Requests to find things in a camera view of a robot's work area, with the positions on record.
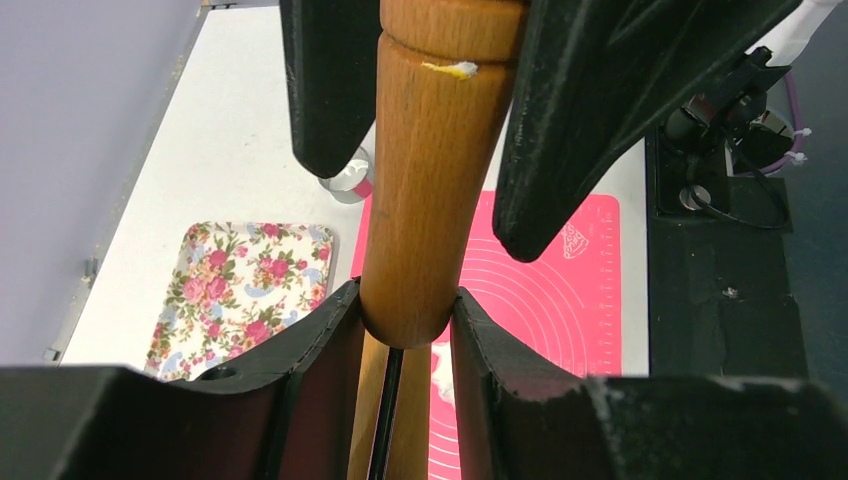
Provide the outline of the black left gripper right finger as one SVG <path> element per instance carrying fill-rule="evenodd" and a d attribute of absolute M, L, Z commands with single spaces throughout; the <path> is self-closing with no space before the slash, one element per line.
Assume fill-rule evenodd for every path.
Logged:
<path fill-rule="evenodd" d="M 774 377 L 587 377 L 460 290 L 450 323 L 466 479 L 843 479 L 847 410 Z"/>

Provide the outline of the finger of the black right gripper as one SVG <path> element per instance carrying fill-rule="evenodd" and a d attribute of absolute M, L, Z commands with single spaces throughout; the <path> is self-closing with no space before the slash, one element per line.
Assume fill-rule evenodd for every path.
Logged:
<path fill-rule="evenodd" d="M 534 1 L 493 230 L 532 262 L 615 161 L 716 86 L 794 1 Z"/>
<path fill-rule="evenodd" d="M 311 174 L 339 174 L 376 115 L 378 0 L 279 3 L 293 154 Z"/>

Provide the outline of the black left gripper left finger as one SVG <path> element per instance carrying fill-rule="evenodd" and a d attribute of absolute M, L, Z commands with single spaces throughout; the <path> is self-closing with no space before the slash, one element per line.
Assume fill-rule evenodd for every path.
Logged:
<path fill-rule="evenodd" d="M 119 366 L 1 372 L 5 479 L 343 479 L 363 327 L 349 281 L 192 381 Z"/>

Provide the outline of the wooden rolling pin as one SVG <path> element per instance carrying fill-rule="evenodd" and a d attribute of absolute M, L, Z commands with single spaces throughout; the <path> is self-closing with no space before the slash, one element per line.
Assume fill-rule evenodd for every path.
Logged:
<path fill-rule="evenodd" d="M 360 300 L 366 336 L 347 475 L 368 475 L 391 348 L 403 353 L 389 479 L 428 473 L 431 345 L 455 301 L 510 103 L 525 1 L 384 1 L 376 167 Z"/>

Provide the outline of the white dough lump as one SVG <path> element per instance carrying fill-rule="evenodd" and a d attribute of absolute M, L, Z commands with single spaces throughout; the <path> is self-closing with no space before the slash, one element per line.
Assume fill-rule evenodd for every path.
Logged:
<path fill-rule="evenodd" d="M 436 356 L 436 366 L 431 373 L 431 383 L 436 387 L 439 398 L 455 406 L 452 352 L 449 342 L 432 344 L 431 353 Z"/>

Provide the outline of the round metal dough cutter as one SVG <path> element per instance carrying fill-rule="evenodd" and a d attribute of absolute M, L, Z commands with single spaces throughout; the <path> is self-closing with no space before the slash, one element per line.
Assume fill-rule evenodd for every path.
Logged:
<path fill-rule="evenodd" d="M 373 192 L 372 161 L 369 153 L 358 147 L 346 166 L 334 177 L 318 179 L 319 185 L 336 201 L 355 204 Z"/>

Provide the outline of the floral rectangular tray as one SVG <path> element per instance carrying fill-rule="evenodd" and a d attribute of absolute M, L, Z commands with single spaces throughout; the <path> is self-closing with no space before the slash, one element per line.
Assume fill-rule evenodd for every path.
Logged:
<path fill-rule="evenodd" d="M 201 222 L 185 233 L 144 370 L 193 380 L 265 342 L 327 295 L 332 231 L 318 224 Z"/>

